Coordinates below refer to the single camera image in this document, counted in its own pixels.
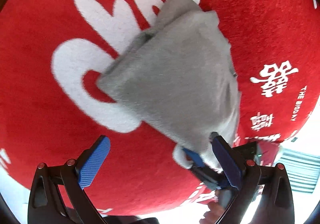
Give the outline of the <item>dark red printed pillow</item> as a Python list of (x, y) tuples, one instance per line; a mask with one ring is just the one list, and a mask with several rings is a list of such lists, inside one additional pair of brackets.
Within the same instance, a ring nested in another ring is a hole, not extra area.
[(261, 149), (262, 156), (260, 156), (261, 166), (272, 166), (279, 152), (279, 144), (274, 142), (259, 141), (258, 145)]

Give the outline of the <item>red printed bed blanket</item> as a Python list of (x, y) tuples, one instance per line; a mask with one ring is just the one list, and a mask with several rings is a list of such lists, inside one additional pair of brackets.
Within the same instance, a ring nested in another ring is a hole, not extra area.
[[(217, 12), (240, 84), (236, 144), (280, 143), (319, 96), (318, 0), (199, 0)], [(8, 0), (1, 11), (3, 168), (29, 188), (36, 165), (63, 163), (95, 138), (111, 152), (87, 191), (103, 214), (145, 214), (213, 194), (173, 158), (174, 144), (94, 86), (164, 0)]]

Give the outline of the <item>grey fleece garment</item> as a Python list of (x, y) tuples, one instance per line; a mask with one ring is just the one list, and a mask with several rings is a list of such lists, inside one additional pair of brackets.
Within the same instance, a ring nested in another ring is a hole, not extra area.
[(172, 156), (181, 167), (191, 166), (189, 149), (220, 168), (209, 137), (217, 132), (233, 142), (241, 94), (216, 12), (193, 0), (167, 0), (155, 24), (134, 38), (97, 86), (174, 141)]

